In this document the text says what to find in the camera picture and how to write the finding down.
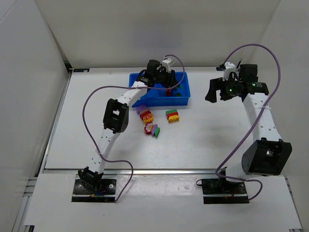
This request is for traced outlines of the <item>purple rounded lego brick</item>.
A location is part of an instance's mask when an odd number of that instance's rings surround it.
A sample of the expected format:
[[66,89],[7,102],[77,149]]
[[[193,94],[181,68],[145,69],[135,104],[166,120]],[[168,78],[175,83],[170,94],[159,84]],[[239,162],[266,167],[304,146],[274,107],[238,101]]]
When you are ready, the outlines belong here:
[[136,112],[138,115],[140,115],[143,110],[147,110],[147,106],[145,104],[141,104],[136,107]]

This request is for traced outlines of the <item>purple butterfly lego brick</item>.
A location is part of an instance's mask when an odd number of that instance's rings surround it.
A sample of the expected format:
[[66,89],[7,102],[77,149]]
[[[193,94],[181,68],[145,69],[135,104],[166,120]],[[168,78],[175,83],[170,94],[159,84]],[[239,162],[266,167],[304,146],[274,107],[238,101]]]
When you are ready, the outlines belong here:
[[144,110],[142,110],[142,111],[140,112],[140,116],[142,116],[144,113],[147,113],[147,112],[149,112],[149,110],[148,110],[148,109],[144,109]]

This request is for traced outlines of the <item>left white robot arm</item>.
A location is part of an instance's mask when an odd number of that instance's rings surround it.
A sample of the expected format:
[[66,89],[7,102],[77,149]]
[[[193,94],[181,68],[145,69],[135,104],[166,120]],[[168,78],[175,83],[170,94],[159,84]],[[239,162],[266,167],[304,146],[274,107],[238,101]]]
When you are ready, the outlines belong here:
[[102,190],[101,179],[106,163],[112,161],[108,155],[114,142],[123,133],[129,122],[129,110],[141,97],[155,84],[161,85],[161,90],[172,90],[179,86],[175,71],[171,68],[175,55],[166,55],[162,61],[149,60],[146,69],[142,70],[131,87],[123,87],[125,93],[120,97],[107,101],[103,116],[103,130],[101,139],[97,143],[88,127],[85,127],[89,137],[95,145],[96,152],[91,159],[90,165],[78,171],[78,176],[83,187],[90,193],[95,194]]

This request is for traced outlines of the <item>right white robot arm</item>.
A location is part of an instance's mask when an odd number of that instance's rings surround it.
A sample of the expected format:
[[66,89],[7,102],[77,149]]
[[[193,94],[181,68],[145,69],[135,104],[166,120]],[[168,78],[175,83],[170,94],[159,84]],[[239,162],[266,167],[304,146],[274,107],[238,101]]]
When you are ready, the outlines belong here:
[[257,65],[236,67],[226,62],[220,68],[224,71],[223,76],[210,80],[205,99],[216,103],[217,91],[222,101],[240,97],[253,128],[250,131],[253,143],[239,163],[229,167],[221,166],[219,177],[229,182],[241,182],[256,176],[280,175],[292,152],[292,145],[285,142],[277,131],[267,102],[270,93],[266,83],[258,81]]

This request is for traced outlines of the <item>aluminium frame rail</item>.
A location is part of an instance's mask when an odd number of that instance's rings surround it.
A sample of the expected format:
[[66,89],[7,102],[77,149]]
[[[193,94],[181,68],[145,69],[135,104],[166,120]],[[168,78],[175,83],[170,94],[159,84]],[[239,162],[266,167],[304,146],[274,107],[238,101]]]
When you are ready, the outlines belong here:
[[[77,174],[77,169],[44,169],[43,174]],[[131,174],[131,169],[105,169],[105,175]],[[215,169],[134,169],[134,175],[147,174],[214,174]]]

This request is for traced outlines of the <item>red flower lego brick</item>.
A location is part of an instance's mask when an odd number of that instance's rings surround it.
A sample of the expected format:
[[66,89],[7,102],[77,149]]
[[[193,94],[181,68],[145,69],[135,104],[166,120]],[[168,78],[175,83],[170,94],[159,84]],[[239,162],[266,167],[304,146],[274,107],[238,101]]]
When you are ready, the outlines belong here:
[[153,128],[153,123],[150,122],[150,123],[147,123],[144,127],[144,132],[146,135],[152,135],[152,128]]

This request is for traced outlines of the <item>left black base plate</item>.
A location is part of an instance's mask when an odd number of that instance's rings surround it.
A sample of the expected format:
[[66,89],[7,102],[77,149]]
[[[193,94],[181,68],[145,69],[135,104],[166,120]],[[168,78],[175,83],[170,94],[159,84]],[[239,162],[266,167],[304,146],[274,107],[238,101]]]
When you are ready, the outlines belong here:
[[103,178],[92,190],[87,189],[80,178],[76,177],[71,202],[75,203],[113,203],[116,195],[116,178]]

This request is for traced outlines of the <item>red 2x4 lego brick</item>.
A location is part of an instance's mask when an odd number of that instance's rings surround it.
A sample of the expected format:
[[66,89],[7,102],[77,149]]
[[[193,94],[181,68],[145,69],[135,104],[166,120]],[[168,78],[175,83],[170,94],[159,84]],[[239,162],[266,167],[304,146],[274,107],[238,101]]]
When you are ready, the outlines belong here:
[[171,89],[167,89],[166,90],[166,97],[171,97],[172,96],[172,90]]

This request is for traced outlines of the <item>green red yellow lego stack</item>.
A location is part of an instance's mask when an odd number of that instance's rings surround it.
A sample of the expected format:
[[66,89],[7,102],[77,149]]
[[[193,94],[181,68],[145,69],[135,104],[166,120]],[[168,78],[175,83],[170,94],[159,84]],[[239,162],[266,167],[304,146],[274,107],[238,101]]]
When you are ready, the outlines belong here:
[[168,123],[174,123],[180,120],[177,109],[168,110],[165,112]]

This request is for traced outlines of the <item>blue divided plastic bin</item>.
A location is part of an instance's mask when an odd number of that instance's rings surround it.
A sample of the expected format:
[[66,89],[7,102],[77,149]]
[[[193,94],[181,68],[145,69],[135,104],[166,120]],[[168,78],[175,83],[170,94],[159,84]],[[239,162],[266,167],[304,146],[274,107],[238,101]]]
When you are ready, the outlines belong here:
[[[147,94],[136,101],[132,107],[137,107],[141,104],[152,107],[187,105],[191,97],[187,73],[185,73],[184,79],[181,81],[180,85],[183,86],[183,89],[173,89],[171,97],[166,97],[165,90],[150,89]],[[173,95],[177,92],[181,93],[183,97],[174,97]]]

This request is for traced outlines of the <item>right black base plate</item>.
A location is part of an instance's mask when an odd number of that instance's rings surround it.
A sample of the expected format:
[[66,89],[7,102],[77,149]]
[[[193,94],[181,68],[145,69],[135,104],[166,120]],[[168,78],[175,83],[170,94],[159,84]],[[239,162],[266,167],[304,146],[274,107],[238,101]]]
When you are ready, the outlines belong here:
[[249,198],[244,182],[230,182],[224,178],[198,179],[204,204],[247,204]]

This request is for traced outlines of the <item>purple green lego stack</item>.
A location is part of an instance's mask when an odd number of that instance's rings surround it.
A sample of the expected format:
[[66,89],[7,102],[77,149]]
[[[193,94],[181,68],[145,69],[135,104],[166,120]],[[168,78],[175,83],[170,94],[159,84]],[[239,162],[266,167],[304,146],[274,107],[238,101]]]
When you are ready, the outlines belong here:
[[151,129],[151,135],[152,135],[153,137],[157,138],[158,135],[159,135],[159,133],[160,133],[160,128],[158,127],[157,124],[154,124],[153,127],[152,127],[152,129]]

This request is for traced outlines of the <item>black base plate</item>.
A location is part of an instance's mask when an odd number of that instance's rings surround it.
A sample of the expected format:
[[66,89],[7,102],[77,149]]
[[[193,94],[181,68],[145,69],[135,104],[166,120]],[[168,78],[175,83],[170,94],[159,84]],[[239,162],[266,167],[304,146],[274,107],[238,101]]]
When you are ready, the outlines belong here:
[[113,203],[116,195],[116,178],[103,178],[92,190],[87,189],[80,178],[76,177],[71,202],[75,203]]
[[247,204],[249,198],[244,182],[230,182],[224,178],[198,179],[204,204]]

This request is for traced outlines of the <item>yellow orange butterfly lego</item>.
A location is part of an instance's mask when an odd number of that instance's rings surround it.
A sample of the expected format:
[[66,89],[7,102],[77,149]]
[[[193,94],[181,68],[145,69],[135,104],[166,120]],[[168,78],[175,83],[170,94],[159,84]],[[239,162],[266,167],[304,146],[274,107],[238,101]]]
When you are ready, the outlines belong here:
[[153,114],[147,114],[142,118],[143,123],[146,125],[148,123],[152,123],[154,120],[154,115]]

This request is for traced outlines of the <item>red half-round lego brick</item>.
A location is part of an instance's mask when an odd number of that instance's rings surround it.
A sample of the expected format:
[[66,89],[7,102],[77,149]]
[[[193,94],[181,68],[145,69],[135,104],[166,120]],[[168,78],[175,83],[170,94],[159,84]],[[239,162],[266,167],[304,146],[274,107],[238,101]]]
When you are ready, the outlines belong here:
[[151,114],[151,111],[145,111],[144,113],[140,114],[141,120],[143,120],[143,117],[148,115],[148,114]]

